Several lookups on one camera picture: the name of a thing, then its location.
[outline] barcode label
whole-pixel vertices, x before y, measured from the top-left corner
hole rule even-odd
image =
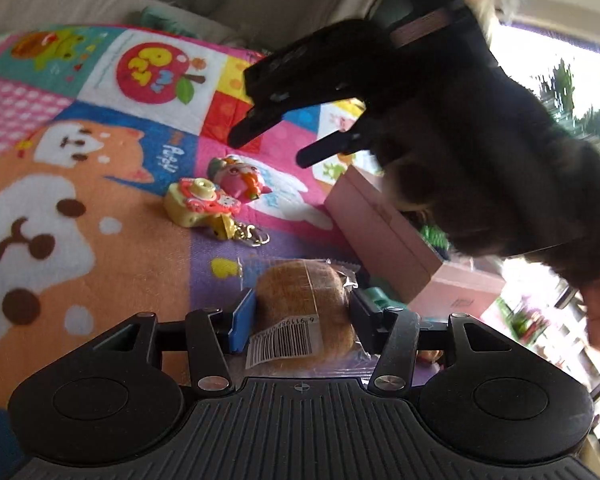
[[[292,357],[308,357],[322,352],[318,315],[285,317],[274,326],[249,338],[246,368]]]

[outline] cardboard box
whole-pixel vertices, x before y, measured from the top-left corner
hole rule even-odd
[[[479,317],[505,284],[496,267],[482,258],[474,269],[444,261],[379,187],[378,177],[350,166],[324,202],[369,274],[387,280],[422,317]]]

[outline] white dot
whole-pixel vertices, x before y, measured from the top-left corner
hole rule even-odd
[[[64,314],[64,329],[71,335],[89,335],[93,331],[93,316],[81,305],[70,306]]]
[[[100,220],[100,232],[104,235],[117,235],[122,231],[122,223],[111,216],[105,216]]]

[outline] cartoon print blanket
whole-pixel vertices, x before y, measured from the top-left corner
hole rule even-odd
[[[355,261],[322,206],[352,158],[301,170],[294,157],[360,110],[296,110],[233,151],[229,130],[251,107],[242,71],[257,59],[122,27],[0,37],[0,478],[20,453],[6,403],[39,368],[135,312],[176,320],[232,303],[239,258]],[[182,229],[162,208],[171,182],[232,153],[273,190],[238,217],[269,233],[262,248]]]

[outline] ribbed black surface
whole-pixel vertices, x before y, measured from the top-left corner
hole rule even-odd
[[[73,468],[33,459],[15,478],[594,480],[596,476],[572,458],[533,468],[501,468],[461,457],[433,439],[406,402],[372,396],[353,379],[248,379],[235,395],[200,402],[178,434],[136,460]]]

